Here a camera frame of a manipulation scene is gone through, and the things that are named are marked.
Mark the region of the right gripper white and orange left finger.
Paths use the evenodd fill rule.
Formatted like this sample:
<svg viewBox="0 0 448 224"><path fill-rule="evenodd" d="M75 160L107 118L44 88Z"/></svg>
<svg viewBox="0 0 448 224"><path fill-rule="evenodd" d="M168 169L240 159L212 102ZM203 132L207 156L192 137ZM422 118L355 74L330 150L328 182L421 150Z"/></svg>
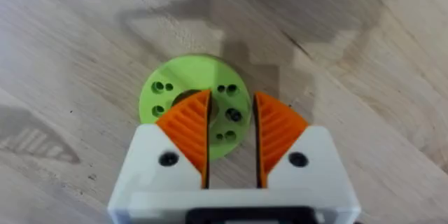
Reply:
<svg viewBox="0 0 448 224"><path fill-rule="evenodd" d="M211 91L200 90L138 126L113 193L207 188L210 105Z"/></svg>

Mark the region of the right gripper white and orange right finger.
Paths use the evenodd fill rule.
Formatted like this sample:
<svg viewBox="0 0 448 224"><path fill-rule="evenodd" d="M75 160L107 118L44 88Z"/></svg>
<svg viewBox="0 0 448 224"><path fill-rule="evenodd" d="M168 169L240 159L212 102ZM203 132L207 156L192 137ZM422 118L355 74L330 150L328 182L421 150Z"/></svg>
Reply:
<svg viewBox="0 0 448 224"><path fill-rule="evenodd" d="M256 180L253 194L351 195L353 187L329 131L263 92L254 95Z"/></svg>

